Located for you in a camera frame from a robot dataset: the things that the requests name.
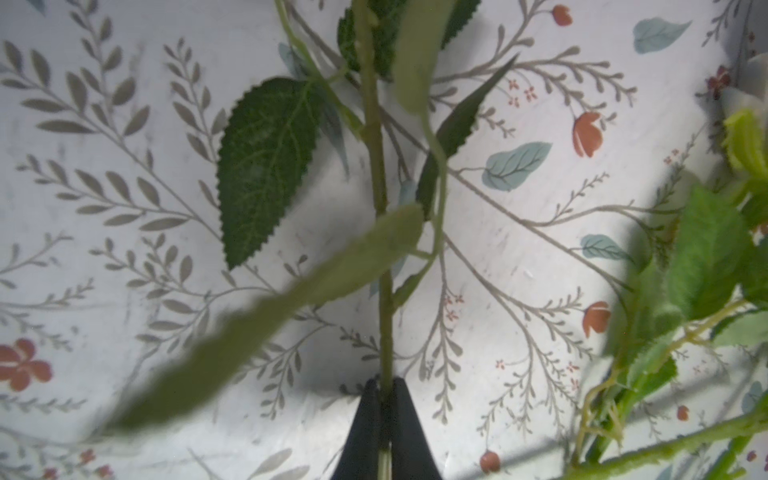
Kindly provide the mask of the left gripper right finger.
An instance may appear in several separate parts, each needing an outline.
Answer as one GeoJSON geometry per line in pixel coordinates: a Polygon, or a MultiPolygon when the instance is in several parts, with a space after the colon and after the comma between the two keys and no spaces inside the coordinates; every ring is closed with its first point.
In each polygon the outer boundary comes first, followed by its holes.
{"type": "Polygon", "coordinates": [[[442,480],[406,381],[393,380],[390,400],[393,480],[442,480]]]}

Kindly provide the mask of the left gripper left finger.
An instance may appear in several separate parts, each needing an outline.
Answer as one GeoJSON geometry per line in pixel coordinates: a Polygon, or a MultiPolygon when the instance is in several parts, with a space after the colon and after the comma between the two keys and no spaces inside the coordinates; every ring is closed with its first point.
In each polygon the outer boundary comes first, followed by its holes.
{"type": "Polygon", "coordinates": [[[378,478],[381,401],[378,381],[368,380],[361,395],[332,480],[378,478]]]}

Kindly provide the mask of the bunch of artificial flowers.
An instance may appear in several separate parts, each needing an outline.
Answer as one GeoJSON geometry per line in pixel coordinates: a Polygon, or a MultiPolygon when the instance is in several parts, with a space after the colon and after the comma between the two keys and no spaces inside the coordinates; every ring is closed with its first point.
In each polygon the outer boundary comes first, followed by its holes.
{"type": "Polygon", "coordinates": [[[671,241],[658,247],[638,275],[624,324],[617,327],[605,379],[585,396],[568,479],[608,479],[639,467],[726,443],[708,470],[736,479],[736,462],[767,428],[767,400],[733,420],[613,459],[635,406],[672,382],[675,352],[762,345],[767,340],[767,57],[742,67],[735,86],[721,91],[722,149],[733,174],[720,191],[693,188],[671,241]]]}

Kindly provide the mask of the floral patterned table mat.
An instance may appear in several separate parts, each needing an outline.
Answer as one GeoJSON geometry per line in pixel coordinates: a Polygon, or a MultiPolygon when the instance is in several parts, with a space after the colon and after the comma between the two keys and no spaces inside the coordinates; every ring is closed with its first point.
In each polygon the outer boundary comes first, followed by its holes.
{"type": "MultiPolygon", "coordinates": [[[[224,316],[374,220],[366,148],[325,111],[287,218],[245,265],[216,163],[242,94],[311,53],[352,110],[344,1],[1,5],[1,475],[327,479],[378,371],[375,286],[306,309],[195,414],[101,424],[224,316]]],[[[767,49],[763,1],[483,1],[441,53],[431,114],[508,61],[449,164],[445,247],[394,318],[446,479],[550,479],[606,372],[648,244],[721,188],[719,96],[767,49]]]]}

